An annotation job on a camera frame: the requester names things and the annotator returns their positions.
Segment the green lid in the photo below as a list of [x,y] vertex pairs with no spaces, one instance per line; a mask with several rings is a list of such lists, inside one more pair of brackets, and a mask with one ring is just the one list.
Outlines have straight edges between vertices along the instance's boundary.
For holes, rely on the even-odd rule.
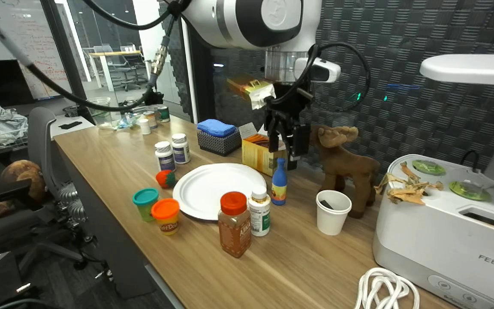
[[134,195],[132,195],[132,202],[139,207],[142,205],[151,205],[158,200],[160,197],[160,192],[156,188],[151,188],[151,186],[146,186],[142,190],[137,190]]

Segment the black chair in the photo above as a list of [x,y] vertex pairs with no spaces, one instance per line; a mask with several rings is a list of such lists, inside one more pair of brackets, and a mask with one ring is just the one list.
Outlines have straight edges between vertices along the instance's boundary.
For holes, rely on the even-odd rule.
[[[72,234],[67,224],[67,207],[82,207],[74,183],[69,181],[65,166],[50,138],[50,125],[55,119],[55,111],[38,106],[27,116],[27,157],[38,162],[43,169],[43,178],[53,195],[52,200],[40,209],[19,209],[0,217],[0,250],[14,250],[17,241],[24,241],[26,253],[19,259],[19,272],[27,274],[41,252],[53,252],[86,262],[82,253],[62,245]],[[14,198],[27,193],[29,181],[0,183],[0,198]]]

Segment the brown bottle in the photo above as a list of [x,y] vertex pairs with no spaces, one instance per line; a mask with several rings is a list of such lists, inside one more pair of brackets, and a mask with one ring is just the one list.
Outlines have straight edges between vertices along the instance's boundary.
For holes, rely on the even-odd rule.
[[233,257],[242,257],[250,245],[250,214],[242,192],[226,192],[220,198],[220,243]]

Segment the stuffed toy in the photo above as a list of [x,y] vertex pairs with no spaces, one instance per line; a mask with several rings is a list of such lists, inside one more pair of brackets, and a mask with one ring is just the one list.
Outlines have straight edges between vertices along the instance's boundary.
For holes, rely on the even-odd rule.
[[0,200],[0,217],[14,212],[15,209],[38,209],[43,205],[46,198],[46,186],[40,164],[29,159],[14,161],[2,171],[2,180],[9,183],[31,180],[31,183],[27,195],[12,200]]
[[343,144],[355,140],[357,135],[357,126],[323,125],[314,130],[324,171],[321,188],[345,190],[345,180],[352,178],[355,186],[350,210],[352,217],[362,217],[365,207],[374,202],[376,190],[372,186],[372,178],[379,168],[376,159],[350,152],[343,147]]

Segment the white cable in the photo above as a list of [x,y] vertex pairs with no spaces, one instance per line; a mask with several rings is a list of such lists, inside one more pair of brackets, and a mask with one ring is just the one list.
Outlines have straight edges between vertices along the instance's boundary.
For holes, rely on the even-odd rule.
[[[379,298],[379,291],[386,288],[388,295]],[[359,281],[355,309],[400,309],[398,300],[413,291],[413,309],[420,307],[417,286],[403,276],[384,267],[371,267]]]

